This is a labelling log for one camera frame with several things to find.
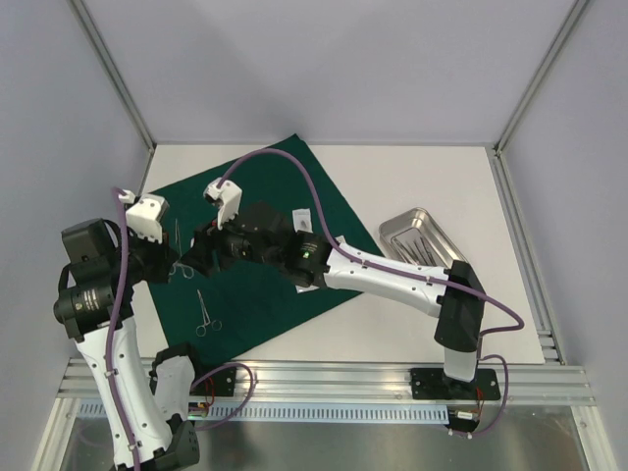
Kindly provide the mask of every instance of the white tabletop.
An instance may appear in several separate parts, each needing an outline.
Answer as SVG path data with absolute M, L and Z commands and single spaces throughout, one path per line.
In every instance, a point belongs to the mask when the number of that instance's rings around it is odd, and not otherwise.
M 145 191 L 185 179 L 259 147 L 159 145 Z M 381 223 L 410 208 L 425 208 L 469 260 L 486 292 L 521 315 L 525 329 L 487 336 L 483 353 L 499 353 L 511 363 L 544 362 L 483 147 L 311 148 L 380 246 L 377 228 Z M 155 356 L 167 343 L 146 284 L 135 287 L 133 310 L 140 354 Z M 443 349 L 434 341 L 436 324 L 435 319 L 408 306 L 361 294 L 240 358 L 442 362 Z M 484 329 L 510 324 L 510 318 L 487 304 Z

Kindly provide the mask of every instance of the surgical scissors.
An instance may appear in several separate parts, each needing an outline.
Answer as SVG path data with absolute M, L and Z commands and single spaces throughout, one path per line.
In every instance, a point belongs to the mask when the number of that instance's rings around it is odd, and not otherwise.
M 182 256 L 181 252 L 181 232 L 179 231 L 179 218 L 175 218 L 175 245 L 177 246 L 177 251 L 179 252 L 179 256 Z M 177 267 L 181 267 L 181 272 L 183 273 L 183 277 L 186 280 L 191 280 L 194 278 L 194 269 L 184 265 L 180 262 L 173 263 L 173 266 L 170 269 L 169 275 L 172 277 L 177 272 Z
M 197 289 L 196 293 L 198 294 L 198 301 L 200 302 L 200 310 L 203 313 L 203 323 L 196 328 L 196 335 L 198 337 L 205 337 L 207 335 L 207 326 L 211 327 L 214 332 L 220 331 L 223 328 L 222 321 L 212 321 L 209 318 L 207 306 L 205 305 L 200 289 Z

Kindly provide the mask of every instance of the metal tray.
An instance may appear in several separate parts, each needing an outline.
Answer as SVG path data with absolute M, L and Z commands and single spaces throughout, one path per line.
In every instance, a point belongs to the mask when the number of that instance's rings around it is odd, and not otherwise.
M 394 258 L 414 265 L 451 268 L 454 260 L 467 261 L 423 208 L 382 223 L 380 237 Z

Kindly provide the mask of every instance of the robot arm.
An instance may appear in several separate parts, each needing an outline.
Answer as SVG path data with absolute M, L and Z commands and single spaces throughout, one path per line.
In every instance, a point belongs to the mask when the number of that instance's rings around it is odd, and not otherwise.
M 111 428 L 114 469 L 132 469 L 133 457 L 108 384 L 112 374 L 116 376 L 141 469 L 184 469 L 199 459 L 193 425 L 185 420 L 195 369 L 188 352 L 169 348 L 153 365 L 151 390 L 137 348 L 131 309 L 132 286 L 140 281 L 166 283 L 170 267 L 179 258 L 168 243 L 162 243 L 167 235 L 160 221 L 168 205 L 160 196 L 150 194 L 136 199 L 127 192 L 121 199 L 130 206 L 127 218 L 133 235 L 128 282 L 113 340 L 115 370 L 108 372 L 104 359 L 120 274 L 120 244 L 114 245 L 107 230 L 109 227 L 120 242 L 120 230 L 114 223 L 91 220 L 62 232 L 70 264 L 61 275 L 54 313 L 93 374 Z M 68 287 L 70 274 L 76 283 L 73 287 Z
M 192 249 L 182 257 L 185 265 L 205 276 L 229 269 L 237 260 L 276 267 L 299 287 L 354 289 L 396 300 L 439 319 L 435 340 L 445 348 L 445 374 L 469 383 L 475 378 L 484 301 L 435 283 L 419 282 L 367 266 L 366 262 L 430 279 L 452 280 L 484 292 L 468 263 L 451 269 L 417 267 L 362 252 L 347 244 L 340 250 L 362 260 L 349 260 L 321 235 L 295 232 L 292 222 L 264 202 L 238 213 L 241 189 L 226 181 L 211 182 L 205 199 L 219 207 L 215 221 L 194 232 Z

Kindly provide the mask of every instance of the white wall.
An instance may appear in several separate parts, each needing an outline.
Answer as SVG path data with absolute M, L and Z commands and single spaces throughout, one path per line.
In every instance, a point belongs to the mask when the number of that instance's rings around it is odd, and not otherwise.
M 86 0 L 157 141 L 495 142 L 573 0 Z
M 65 0 L 0 2 L 0 467 L 28 469 L 68 357 L 60 230 L 114 216 L 146 152 Z
M 569 361 L 628 469 L 628 4 L 592 2 L 506 152 Z

